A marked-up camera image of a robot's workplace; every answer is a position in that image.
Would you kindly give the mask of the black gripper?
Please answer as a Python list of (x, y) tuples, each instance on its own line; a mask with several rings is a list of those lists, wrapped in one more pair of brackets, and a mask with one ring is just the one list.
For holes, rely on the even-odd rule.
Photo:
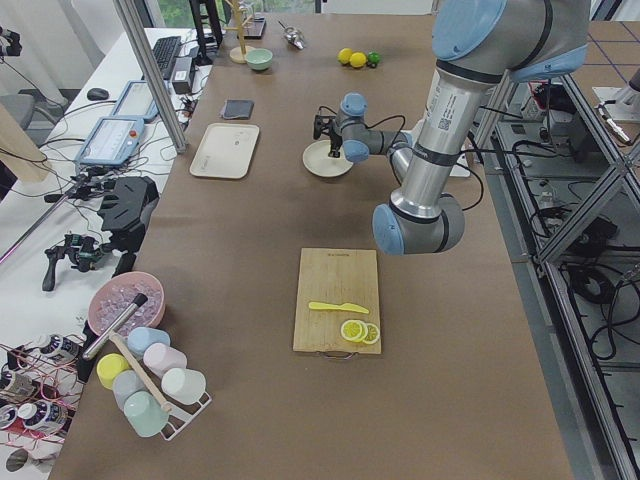
[(329, 138), (329, 156), (331, 158), (340, 158), (343, 138), (339, 132), (335, 115), (316, 114), (314, 116), (313, 138), (319, 140), (322, 135), (326, 135)]

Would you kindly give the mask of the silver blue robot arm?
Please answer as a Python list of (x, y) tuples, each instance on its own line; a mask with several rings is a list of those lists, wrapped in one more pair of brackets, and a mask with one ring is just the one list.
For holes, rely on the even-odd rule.
[(331, 156), (360, 163), (384, 155), (400, 179), (373, 213), (383, 252), (438, 253), (460, 241), (464, 214), (444, 187), (485, 92), (504, 75), (524, 82), (577, 70), (587, 54), (589, 12), (587, 1), (448, 1), (432, 30), (439, 80), (417, 136), (367, 127), (367, 102), (355, 92), (335, 115), (315, 117), (313, 136), (329, 136)]

